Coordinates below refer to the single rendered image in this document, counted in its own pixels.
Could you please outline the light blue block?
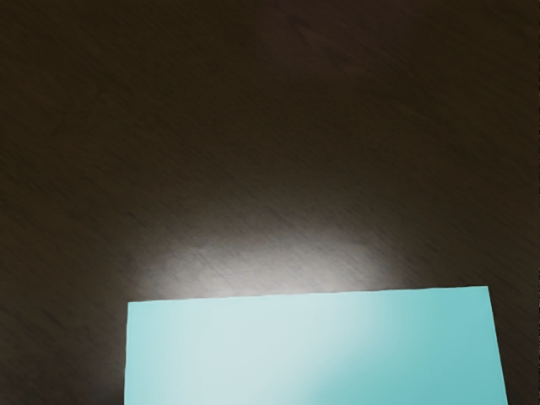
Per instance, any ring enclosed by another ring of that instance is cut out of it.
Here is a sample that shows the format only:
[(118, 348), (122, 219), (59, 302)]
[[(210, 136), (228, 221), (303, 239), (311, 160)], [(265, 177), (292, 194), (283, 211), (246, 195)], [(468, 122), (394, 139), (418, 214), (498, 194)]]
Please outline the light blue block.
[(124, 405), (510, 405), (485, 286), (132, 302)]

